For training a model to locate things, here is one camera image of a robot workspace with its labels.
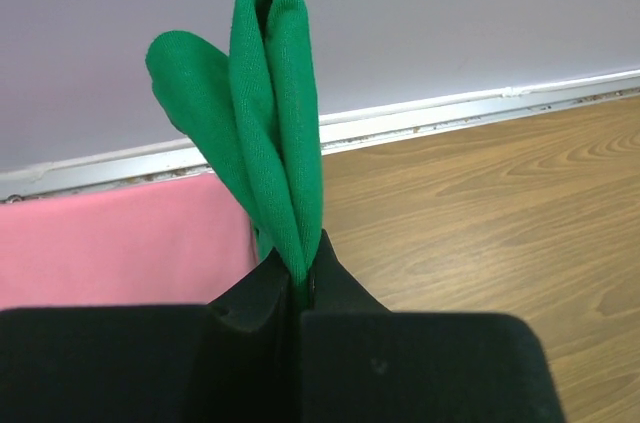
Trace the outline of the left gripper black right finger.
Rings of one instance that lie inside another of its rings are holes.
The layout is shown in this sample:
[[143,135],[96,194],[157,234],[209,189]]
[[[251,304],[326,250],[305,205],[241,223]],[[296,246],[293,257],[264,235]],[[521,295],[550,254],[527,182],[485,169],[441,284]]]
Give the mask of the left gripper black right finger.
[[491,312],[393,312],[322,235],[301,317],[304,422],[563,422],[543,346]]

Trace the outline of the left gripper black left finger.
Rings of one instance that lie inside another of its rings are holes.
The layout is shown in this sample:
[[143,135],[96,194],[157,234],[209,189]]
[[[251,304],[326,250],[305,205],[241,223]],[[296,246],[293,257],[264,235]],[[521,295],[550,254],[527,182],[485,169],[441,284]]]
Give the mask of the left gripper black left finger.
[[290,277],[271,253],[208,304],[1,314],[5,422],[294,422]]

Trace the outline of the green polo t-shirt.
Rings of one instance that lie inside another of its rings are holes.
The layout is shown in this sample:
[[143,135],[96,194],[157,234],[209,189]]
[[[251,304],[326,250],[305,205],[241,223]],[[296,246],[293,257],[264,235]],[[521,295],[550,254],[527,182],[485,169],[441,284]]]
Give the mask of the green polo t-shirt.
[[151,43],[145,64],[169,121],[249,215],[260,254],[277,251],[303,288],[323,222],[304,0],[235,0],[228,51],[169,31]]

